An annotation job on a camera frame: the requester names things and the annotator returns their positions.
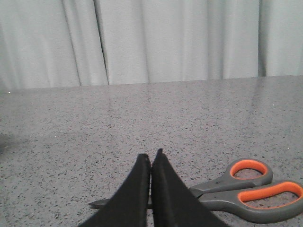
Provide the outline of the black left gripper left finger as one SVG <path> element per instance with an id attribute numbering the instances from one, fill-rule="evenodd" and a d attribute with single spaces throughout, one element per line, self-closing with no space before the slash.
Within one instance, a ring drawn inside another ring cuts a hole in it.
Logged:
<path id="1" fill-rule="evenodd" d="M 113 197 L 81 227 L 145 227 L 151 164 L 146 154 L 135 165 Z"/>

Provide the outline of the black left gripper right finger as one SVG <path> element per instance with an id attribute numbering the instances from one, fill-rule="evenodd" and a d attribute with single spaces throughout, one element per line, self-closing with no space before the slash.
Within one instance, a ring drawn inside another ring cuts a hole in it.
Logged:
<path id="1" fill-rule="evenodd" d="M 163 149 L 151 169 L 151 201 L 156 227 L 226 227 L 179 178 Z"/>

